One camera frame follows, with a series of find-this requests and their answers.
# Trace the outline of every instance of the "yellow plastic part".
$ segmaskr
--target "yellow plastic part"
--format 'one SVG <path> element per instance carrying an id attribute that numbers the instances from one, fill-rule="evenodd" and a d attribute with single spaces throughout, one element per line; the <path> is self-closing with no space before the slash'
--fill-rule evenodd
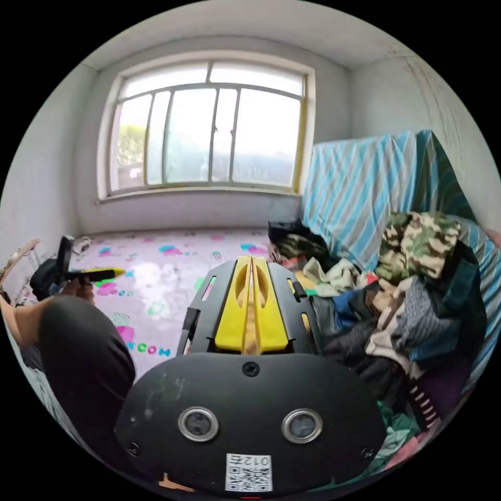
<path id="1" fill-rule="evenodd" d="M 231 279 L 228 297 L 224 304 L 221 320 L 214 342 L 219 350 L 241 353 L 244 349 L 245 330 L 247 327 L 247 310 L 249 305 L 249 288 L 251 286 L 250 256 L 239 257 Z M 238 297 L 244 291 L 242 306 Z"/>
<path id="2" fill-rule="evenodd" d="M 85 270 L 78 270 L 79 273 L 92 273 L 94 271 L 114 271 L 115 278 L 125 273 L 123 268 L 87 268 Z"/>
<path id="3" fill-rule="evenodd" d="M 271 282 L 268 263 L 263 257 L 252 259 L 256 338 L 261 353 L 284 350 L 289 341 Z M 261 303 L 259 293 L 264 298 Z"/>

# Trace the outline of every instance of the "camouflage clothing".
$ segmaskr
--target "camouflage clothing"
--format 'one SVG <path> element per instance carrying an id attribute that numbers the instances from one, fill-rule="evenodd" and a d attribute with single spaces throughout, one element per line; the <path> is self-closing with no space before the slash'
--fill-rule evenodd
<path id="1" fill-rule="evenodd" d="M 440 212 L 392 212 L 383 232 L 376 274 L 393 284 L 412 275 L 439 278 L 461 225 Z"/>

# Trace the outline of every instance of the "blue striped sheet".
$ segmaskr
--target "blue striped sheet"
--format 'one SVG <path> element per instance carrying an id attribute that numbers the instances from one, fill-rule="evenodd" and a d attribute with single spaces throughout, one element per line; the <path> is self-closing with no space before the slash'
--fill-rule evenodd
<path id="1" fill-rule="evenodd" d="M 315 145 L 302 200 L 303 224 L 332 255 L 374 269 L 392 211 L 439 210 L 461 222 L 461 240 L 479 261 L 486 340 L 469 386 L 501 330 L 501 253 L 478 227 L 447 155 L 430 130 Z"/>
<path id="2" fill-rule="evenodd" d="M 473 363 L 467 388 L 472 388 L 492 355 L 501 332 L 501 251 L 472 221 L 457 218 L 461 223 L 459 239 L 472 248 L 480 268 L 480 291 L 487 312 L 485 342 Z"/>

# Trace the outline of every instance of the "green clothing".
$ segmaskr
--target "green clothing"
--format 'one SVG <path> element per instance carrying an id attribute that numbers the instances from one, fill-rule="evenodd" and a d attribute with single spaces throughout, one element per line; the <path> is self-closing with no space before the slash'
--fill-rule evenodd
<path id="1" fill-rule="evenodd" d="M 376 275 L 394 285 L 416 274 L 440 278 L 461 225 L 440 212 L 392 212 L 381 238 Z"/>
<path id="2" fill-rule="evenodd" d="M 377 404 L 386 425 L 386 440 L 384 441 L 379 452 L 376 456 L 374 456 L 374 459 L 369 467 L 360 475 L 343 482 L 342 484 L 336 484 L 333 480 L 330 484 L 311 489 L 310 492 L 325 491 L 327 489 L 353 484 L 359 480 L 367 478 L 368 476 L 379 473 L 385 468 L 394 454 L 404 444 L 421 432 L 417 422 L 413 418 L 407 416 L 406 414 L 393 414 L 393 411 L 389 407 L 384 406 L 381 402 L 378 402 Z"/>

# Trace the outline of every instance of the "white wall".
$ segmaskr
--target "white wall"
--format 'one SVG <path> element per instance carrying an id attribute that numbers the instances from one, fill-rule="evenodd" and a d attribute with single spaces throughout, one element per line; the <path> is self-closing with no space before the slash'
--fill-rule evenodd
<path id="1" fill-rule="evenodd" d="M 101 118 L 116 76 L 132 66 L 171 54 L 240 50 L 270 54 L 315 70 L 315 142 L 349 137 L 348 73 L 327 59 L 292 45 L 244 37 L 208 37 L 159 45 L 127 57 L 99 73 L 88 98 L 75 156 L 75 197 L 84 233 L 201 226 L 263 226 L 294 218 L 297 195 L 227 191 L 157 193 L 99 204 L 97 150 Z"/>
<path id="2" fill-rule="evenodd" d="M 40 254 L 61 236 L 78 233 L 74 204 L 74 143 L 96 71 L 77 66 L 56 87 L 28 127 L 0 201 L 0 266 L 19 247 L 40 238 Z"/>
<path id="3" fill-rule="evenodd" d="M 501 181 L 464 104 L 420 57 L 387 59 L 350 75 L 353 137 L 431 129 L 479 224 L 501 230 Z"/>

